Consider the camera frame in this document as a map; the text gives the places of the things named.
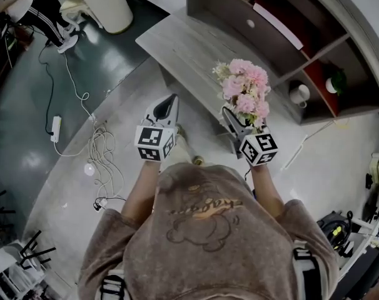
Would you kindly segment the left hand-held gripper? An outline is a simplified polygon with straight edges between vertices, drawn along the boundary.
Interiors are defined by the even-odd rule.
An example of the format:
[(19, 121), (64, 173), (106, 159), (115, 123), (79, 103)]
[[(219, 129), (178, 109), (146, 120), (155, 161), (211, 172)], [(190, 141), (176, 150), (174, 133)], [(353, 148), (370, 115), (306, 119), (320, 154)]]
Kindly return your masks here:
[(142, 160), (155, 162), (166, 160), (176, 145), (178, 113), (177, 94), (159, 98), (148, 106), (134, 137), (134, 146)]

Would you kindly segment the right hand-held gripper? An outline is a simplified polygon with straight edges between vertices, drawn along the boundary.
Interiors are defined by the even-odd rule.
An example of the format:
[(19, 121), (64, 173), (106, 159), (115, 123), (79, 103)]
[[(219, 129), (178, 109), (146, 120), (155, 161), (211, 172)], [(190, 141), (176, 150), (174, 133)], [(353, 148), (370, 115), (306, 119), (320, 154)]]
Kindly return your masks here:
[(278, 146), (266, 124), (252, 129), (240, 122), (228, 107), (223, 106), (221, 113), (234, 137), (232, 149), (238, 159), (245, 158), (251, 166), (260, 166), (268, 164), (276, 156)]

